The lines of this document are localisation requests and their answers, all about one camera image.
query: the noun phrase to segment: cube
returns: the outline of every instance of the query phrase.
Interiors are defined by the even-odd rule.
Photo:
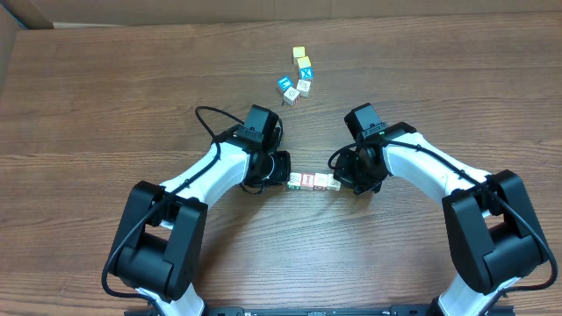
[[[302,174],[302,181],[300,182],[301,190],[313,190],[314,189],[314,175],[313,174]]]
[[[286,75],[283,78],[277,80],[277,89],[279,90],[279,92],[285,93],[285,91],[287,91],[287,89],[289,89],[291,87],[292,87],[292,81],[291,81],[291,78],[289,78],[288,75]]]
[[[293,190],[300,190],[300,181],[302,180],[302,175],[297,172],[292,172],[289,175],[289,182],[287,183],[287,187]]]
[[[312,64],[310,63],[310,58],[308,58],[308,56],[298,58],[297,63],[299,64],[299,69],[308,68],[312,66]]]
[[[312,82],[314,79],[314,72],[312,67],[303,68],[299,71],[300,79]]]
[[[300,95],[302,97],[308,97],[308,95],[310,94],[311,84],[311,82],[299,79],[299,83],[297,83],[297,91],[300,92]]]
[[[305,47],[293,47],[292,48],[292,63],[297,64],[297,59],[305,57]]]
[[[342,183],[334,179],[334,175],[328,175],[328,190],[340,190]]]
[[[283,101],[285,101],[286,103],[292,106],[295,106],[295,104],[299,101],[299,99],[300,99],[300,92],[298,92],[293,87],[287,89],[287,91],[283,95]]]
[[[328,175],[326,174],[314,174],[314,189],[315,190],[326,190],[328,187]]]

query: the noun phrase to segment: white plastic part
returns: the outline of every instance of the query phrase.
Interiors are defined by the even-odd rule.
[[[519,277],[511,278],[502,283],[496,291],[484,295],[473,291],[457,274],[449,289],[439,296],[439,307],[444,316],[476,316],[499,290],[505,289],[517,281],[519,281]]]
[[[217,147],[215,144],[212,144],[209,152],[201,160],[183,174],[161,185],[166,187],[167,192],[173,191],[184,183],[185,179],[189,179],[208,165],[216,154]],[[200,202],[208,204],[209,208],[211,208],[228,189],[244,180],[248,172],[248,166],[249,154],[235,145],[220,143],[220,159],[207,172],[197,178],[189,187],[177,193],[177,195],[182,198],[197,198]],[[168,229],[174,227],[172,223],[165,221],[161,225]],[[146,289],[138,288],[136,290],[156,299],[156,303],[164,312],[163,316],[200,316],[205,308],[205,303],[195,292],[193,284],[190,284],[180,299],[170,303],[162,301],[157,294]]]
[[[180,299],[170,303],[162,301],[158,294],[149,290],[137,289],[137,291],[154,298],[158,307],[164,313],[163,316],[200,316],[205,309],[205,302],[197,295],[193,284],[190,284],[190,287],[187,288]]]
[[[486,176],[489,175],[487,171],[469,167],[433,147],[420,133],[405,133],[393,140],[412,145],[421,145],[439,154],[455,167],[464,170],[468,176],[477,181],[485,182]],[[383,148],[383,155],[386,168],[393,176],[399,176],[408,180],[439,205],[441,205],[441,199],[450,195],[454,190],[469,189],[474,186],[474,184],[461,178],[434,157],[421,151],[402,146],[388,145]]]

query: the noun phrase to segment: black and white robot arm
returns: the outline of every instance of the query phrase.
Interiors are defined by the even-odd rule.
[[[282,136],[277,114],[254,105],[243,126],[220,135],[218,143],[184,173],[160,185],[137,183],[119,222],[108,272],[137,290],[161,315],[203,314],[205,303],[191,281],[197,270],[207,210],[237,184],[256,187],[286,182],[291,162],[287,152],[277,151]],[[145,232],[145,225],[167,227],[171,230],[169,239]],[[104,277],[102,284],[106,288]],[[111,289],[106,291],[115,294]]]
[[[502,291],[535,267],[552,260],[537,216],[519,176],[509,170],[491,175],[469,167],[429,144],[412,126],[387,126],[370,104],[345,117],[356,144],[338,150],[328,162],[335,179],[356,194],[378,192],[387,176],[408,180],[443,205],[453,263],[458,274],[434,299],[428,316],[476,316],[486,312]],[[335,166],[331,165],[338,156]],[[502,199],[534,231],[505,212]],[[486,216],[504,215],[488,230]]]

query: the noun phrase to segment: wooden table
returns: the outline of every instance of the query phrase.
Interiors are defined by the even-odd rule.
[[[275,84],[297,79],[297,45],[316,78],[292,108]],[[208,149],[198,105],[271,108],[293,170],[327,172],[352,141],[343,116],[370,102],[473,167],[519,174],[561,256],[561,52],[557,13],[20,32],[0,104],[0,312],[142,306],[105,295],[100,272],[133,185]],[[231,189],[210,210],[196,289],[210,305],[370,307],[429,303],[454,274],[441,207],[388,178],[359,197]],[[558,283],[501,302],[559,315],[560,295]]]

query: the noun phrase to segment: yellow cube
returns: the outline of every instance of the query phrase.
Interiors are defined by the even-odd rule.
[[[306,67],[311,67],[312,65],[310,64],[310,58],[308,58],[308,56],[302,57],[302,58],[298,58],[297,59],[297,63],[299,64],[299,70],[306,68]]]
[[[292,63],[297,64],[297,59],[305,57],[305,47],[293,47],[292,48]]]

